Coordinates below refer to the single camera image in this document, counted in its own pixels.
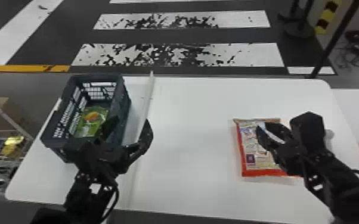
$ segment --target black pole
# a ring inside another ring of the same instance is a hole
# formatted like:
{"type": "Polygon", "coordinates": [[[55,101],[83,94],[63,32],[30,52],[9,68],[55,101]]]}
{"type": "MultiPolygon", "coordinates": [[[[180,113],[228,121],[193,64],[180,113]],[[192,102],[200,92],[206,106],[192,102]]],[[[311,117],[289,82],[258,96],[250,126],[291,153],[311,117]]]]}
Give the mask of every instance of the black pole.
{"type": "Polygon", "coordinates": [[[293,0],[291,10],[289,12],[289,17],[290,18],[293,18],[293,16],[295,15],[296,10],[298,9],[298,7],[299,7],[299,0],[293,0]]]}
{"type": "Polygon", "coordinates": [[[299,7],[299,0],[293,0],[291,9],[280,11],[278,19],[283,22],[299,21],[302,18],[303,11],[299,7]]]}
{"type": "Polygon", "coordinates": [[[307,79],[315,79],[318,75],[318,72],[322,68],[325,60],[328,58],[330,53],[333,51],[335,45],[337,44],[339,38],[342,36],[344,30],[346,29],[349,22],[354,17],[356,11],[359,9],[359,0],[353,0],[351,6],[349,7],[348,11],[345,13],[345,16],[343,17],[341,24],[338,26],[337,30],[335,31],[333,37],[331,38],[329,44],[326,46],[326,49],[323,52],[323,55],[321,56],[320,60],[317,62],[316,66],[314,67],[314,70],[311,74],[305,76],[307,79]]]}
{"type": "Polygon", "coordinates": [[[308,0],[308,2],[306,3],[305,10],[304,10],[304,15],[302,16],[302,19],[299,21],[299,26],[298,26],[299,30],[302,30],[304,28],[304,26],[306,25],[306,23],[308,21],[308,16],[309,16],[310,10],[312,10],[312,6],[313,6],[313,0],[308,0]]]}
{"type": "Polygon", "coordinates": [[[314,36],[314,29],[308,22],[308,16],[312,9],[314,0],[308,0],[303,12],[303,16],[299,21],[285,24],[285,33],[291,38],[308,39],[314,36]]]}

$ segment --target black plastic basket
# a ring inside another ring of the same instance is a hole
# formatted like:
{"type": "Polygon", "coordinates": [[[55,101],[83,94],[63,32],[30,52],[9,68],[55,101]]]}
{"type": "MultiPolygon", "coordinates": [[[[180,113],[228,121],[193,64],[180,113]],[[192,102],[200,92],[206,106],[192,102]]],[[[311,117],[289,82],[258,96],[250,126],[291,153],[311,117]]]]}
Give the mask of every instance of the black plastic basket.
{"type": "Polygon", "coordinates": [[[61,96],[58,110],[53,112],[41,141],[52,149],[64,162],[68,159],[63,147],[69,138],[75,138],[77,125],[87,106],[100,105],[109,108],[107,119],[117,116],[119,125],[106,142],[120,145],[122,142],[131,100],[118,74],[89,74],[72,76],[61,96]]]}

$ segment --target road marking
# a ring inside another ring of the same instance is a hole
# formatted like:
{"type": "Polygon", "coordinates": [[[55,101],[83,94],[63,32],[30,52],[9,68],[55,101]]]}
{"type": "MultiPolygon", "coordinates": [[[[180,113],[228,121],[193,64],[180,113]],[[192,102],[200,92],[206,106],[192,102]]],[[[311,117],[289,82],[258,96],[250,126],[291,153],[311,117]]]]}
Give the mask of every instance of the road marking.
{"type": "Polygon", "coordinates": [[[86,43],[72,65],[284,67],[276,43],[86,43]]]}
{"type": "Polygon", "coordinates": [[[257,10],[102,14],[94,26],[95,30],[186,28],[270,28],[270,23],[266,12],[257,10]]]}
{"type": "MultiPolygon", "coordinates": [[[[314,67],[288,67],[289,74],[310,74],[314,67]]],[[[324,66],[318,72],[319,74],[335,74],[333,68],[324,66]]]]}
{"type": "Polygon", "coordinates": [[[63,0],[33,0],[0,29],[0,65],[6,64],[63,0]]]}
{"type": "Polygon", "coordinates": [[[0,72],[67,72],[70,66],[52,65],[7,65],[0,66],[0,72]]]}

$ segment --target orange snack bag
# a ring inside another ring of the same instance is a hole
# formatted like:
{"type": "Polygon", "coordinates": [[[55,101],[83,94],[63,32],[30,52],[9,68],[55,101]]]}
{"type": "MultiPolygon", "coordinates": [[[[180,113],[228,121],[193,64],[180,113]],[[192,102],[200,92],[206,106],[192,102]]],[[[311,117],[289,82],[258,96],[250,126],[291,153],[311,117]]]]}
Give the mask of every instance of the orange snack bag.
{"type": "Polygon", "coordinates": [[[258,143],[256,127],[264,122],[279,123],[280,119],[234,119],[237,126],[242,176],[287,176],[274,162],[271,153],[258,143]]]}

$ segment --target yellow line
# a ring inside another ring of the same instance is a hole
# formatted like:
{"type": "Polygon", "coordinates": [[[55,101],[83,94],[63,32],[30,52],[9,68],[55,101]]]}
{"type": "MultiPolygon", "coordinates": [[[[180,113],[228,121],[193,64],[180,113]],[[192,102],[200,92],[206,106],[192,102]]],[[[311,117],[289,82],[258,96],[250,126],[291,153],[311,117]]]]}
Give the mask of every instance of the yellow line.
{"type": "Polygon", "coordinates": [[[5,71],[5,72],[67,72],[69,69],[70,66],[52,66],[52,65],[0,66],[0,71],[5,71]]]}

